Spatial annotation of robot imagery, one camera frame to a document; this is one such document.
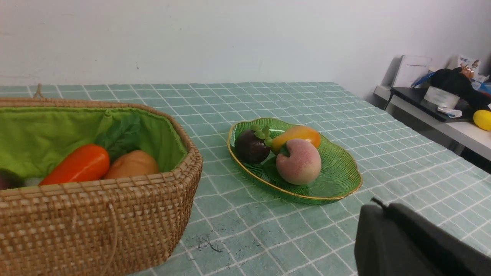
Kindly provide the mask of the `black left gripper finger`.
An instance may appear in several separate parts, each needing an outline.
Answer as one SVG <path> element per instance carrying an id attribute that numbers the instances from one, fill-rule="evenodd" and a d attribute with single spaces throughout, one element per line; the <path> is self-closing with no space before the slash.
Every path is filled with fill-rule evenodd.
<path id="1" fill-rule="evenodd" d="M 401 203 L 361 207 L 354 246 L 360 276 L 489 276 L 491 259 Z"/>

